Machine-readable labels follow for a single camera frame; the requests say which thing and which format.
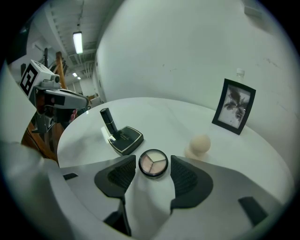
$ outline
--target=ceiling light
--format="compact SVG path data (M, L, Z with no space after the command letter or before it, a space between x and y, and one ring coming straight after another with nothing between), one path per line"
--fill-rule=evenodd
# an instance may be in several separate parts
M76 53L77 54L83 53L82 33L81 32L74 32L73 33L73 40L74 40Z

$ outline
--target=picture frame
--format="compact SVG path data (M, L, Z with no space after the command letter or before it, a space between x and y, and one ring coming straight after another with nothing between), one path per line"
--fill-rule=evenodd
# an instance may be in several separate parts
M240 135L251 112L255 93L253 88L224 79L221 98L212 123Z

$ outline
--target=eyeshadow pan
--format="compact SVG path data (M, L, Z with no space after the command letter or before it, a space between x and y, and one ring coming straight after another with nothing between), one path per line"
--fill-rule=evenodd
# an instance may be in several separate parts
M140 156L139 167L147 177L159 178L168 168L168 158L162 151L150 149Z

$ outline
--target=makeup sponge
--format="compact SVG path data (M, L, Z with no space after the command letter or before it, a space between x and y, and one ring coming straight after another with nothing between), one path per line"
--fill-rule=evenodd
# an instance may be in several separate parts
M210 138L207 135L198 135L194 137L184 154L187 158L202 160L204 154L210 149Z

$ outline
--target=round white table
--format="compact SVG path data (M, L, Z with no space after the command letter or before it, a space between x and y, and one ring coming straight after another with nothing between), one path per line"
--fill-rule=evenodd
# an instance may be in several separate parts
M60 167L84 165L117 158L100 110L109 107L118 129L130 126L144 135L132 153L138 161L148 149L159 149L170 159L183 156L195 135L207 134L211 148L204 161L234 169L249 177L281 203L293 194L293 178L281 156L247 126L240 135L211 123L215 111L194 104L162 98L126 98L99 105L76 118L62 134L58 145ZM132 236L149 239L170 215L175 198L170 166L158 180L145 178L136 164L128 188L126 211Z

